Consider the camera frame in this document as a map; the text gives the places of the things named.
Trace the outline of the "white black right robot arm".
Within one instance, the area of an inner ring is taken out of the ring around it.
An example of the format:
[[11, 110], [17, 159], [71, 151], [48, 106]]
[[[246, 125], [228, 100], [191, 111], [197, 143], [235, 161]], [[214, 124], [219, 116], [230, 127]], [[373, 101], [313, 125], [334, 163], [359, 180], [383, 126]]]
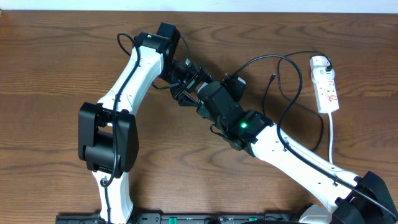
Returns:
[[367, 172], [361, 177], [324, 160], [264, 114], [244, 111], [235, 93], [221, 82], [205, 83], [198, 91], [199, 109], [232, 148], [278, 168], [321, 202], [325, 213], [309, 208], [301, 222], [397, 223], [396, 206], [378, 175]]

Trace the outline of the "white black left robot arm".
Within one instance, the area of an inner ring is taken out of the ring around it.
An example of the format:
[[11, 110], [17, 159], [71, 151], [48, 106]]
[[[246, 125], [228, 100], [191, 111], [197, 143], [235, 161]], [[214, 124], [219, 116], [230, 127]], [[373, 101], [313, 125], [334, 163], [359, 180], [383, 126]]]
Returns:
[[161, 23], [157, 32], [130, 37], [128, 63], [113, 87], [97, 103], [85, 102], [78, 115], [78, 157], [98, 184], [98, 223], [127, 223], [134, 210], [129, 172], [139, 150], [136, 114], [156, 78], [167, 82], [180, 106], [198, 107], [189, 94], [213, 77], [195, 63], [174, 60], [182, 36], [175, 25]]

